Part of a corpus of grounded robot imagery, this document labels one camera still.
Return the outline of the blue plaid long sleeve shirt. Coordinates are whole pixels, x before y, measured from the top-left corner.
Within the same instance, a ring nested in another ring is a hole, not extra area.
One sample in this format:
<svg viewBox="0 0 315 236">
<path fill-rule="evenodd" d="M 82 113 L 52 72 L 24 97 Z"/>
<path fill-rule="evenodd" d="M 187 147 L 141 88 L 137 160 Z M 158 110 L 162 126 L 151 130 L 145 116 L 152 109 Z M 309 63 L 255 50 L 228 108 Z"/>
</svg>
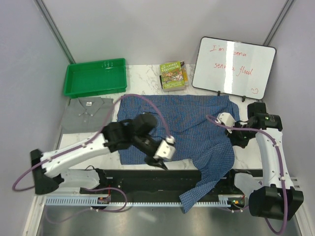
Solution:
<svg viewBox="0 0 315 236">
<path fill-rule="evenodd" d="M 225 129 L 210 123 L 206 115 L 230 113 L 239 119 L 239 108 L 228 96 L 147 95 L 160 110 L 175 138 L 175 161 L 191 159 L 201 181 L 180 195 L 183 211 L 210 192 L 233 166 L 235 155 Z"/>
</svg>

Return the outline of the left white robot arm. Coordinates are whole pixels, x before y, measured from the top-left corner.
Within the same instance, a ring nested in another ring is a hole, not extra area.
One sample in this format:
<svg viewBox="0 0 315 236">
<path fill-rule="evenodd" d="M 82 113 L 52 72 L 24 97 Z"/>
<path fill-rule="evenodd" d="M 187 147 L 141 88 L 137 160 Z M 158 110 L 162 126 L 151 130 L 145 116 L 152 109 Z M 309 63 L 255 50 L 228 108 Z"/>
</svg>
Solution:
<svg viewBox="0 0 315 236">
<path fill-rule="evenodd" d="M 147 165 L 166 170 L 164 161 L 172 159 L 175 139 L 167 136 L 160 141 L 154 140 L 150 132 L 156 126 L 156 118 L 150 113 L 143 113 L 134 119 L 111 122 L 94 136 L 70 146 L 50 152 L 39 149 L 31 151 L 35 193 L 45 195 L 59 187 L 79 187 L 104 193 L 108 188 L 108 181 L 102 170 L 96 169 L 85 174 L 82 170 L 73 170 L 72 166 L 97 156 L 128 149 L 130 146 L 146 155 Z"/>
</svg>

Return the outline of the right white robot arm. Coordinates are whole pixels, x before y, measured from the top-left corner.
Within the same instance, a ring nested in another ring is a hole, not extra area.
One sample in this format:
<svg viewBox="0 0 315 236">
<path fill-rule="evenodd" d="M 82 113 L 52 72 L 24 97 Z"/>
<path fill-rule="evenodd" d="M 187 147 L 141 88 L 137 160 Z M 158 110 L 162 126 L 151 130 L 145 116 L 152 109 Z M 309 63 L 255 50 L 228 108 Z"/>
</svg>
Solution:
<svg viewBox="0 0 315 236">
<path fill-rule="evenodd" d="M 250 139 L 256 139 L 258 143 L 263 186 L 249 195 L 251 215 L 290 220 L 303 203 L 304 195 L 295 190 L 286 167 L 280 116 L 267 113 L 265 103 L 254 102 L 248 105 L 245 122 L 235 120 L 229 113 L 218 115 L 218 119 L 228 126 L 225 133 L 234 146 L 245 148 Z"/>
</svg>

